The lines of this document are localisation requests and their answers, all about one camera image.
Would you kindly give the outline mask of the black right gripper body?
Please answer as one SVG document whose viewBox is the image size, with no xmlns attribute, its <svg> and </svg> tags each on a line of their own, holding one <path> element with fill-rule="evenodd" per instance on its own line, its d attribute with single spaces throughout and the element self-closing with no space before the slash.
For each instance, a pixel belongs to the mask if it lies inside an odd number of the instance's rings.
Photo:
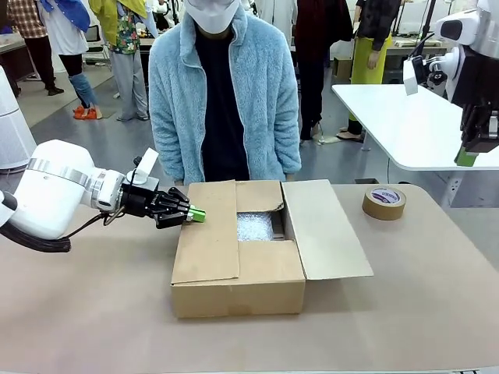
<svg viewBox="0 0 499 374">
<path fill-rule="evenodd" d="M 460 107 L 467 104 L 491 104 L 498 107 L 498 60 L 481 55 L 470 47 L 460 49 L 458 76 L 451 102 Z"/>
</svg>

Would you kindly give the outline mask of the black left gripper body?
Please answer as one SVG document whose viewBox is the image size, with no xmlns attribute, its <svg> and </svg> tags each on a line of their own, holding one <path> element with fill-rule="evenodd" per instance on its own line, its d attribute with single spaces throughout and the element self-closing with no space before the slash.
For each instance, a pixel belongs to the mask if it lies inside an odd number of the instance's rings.
<svg viewBox="0 0 499 374">
<path fill-rule="evenodd" d="M 125 179 L 121 184 L 121 208 L 124 214 L 145 217 L 149 214 L 149 206 L 157 195 L 159 180 L 148 177 L 142 185 L 131 185 Z"/>
</svg>

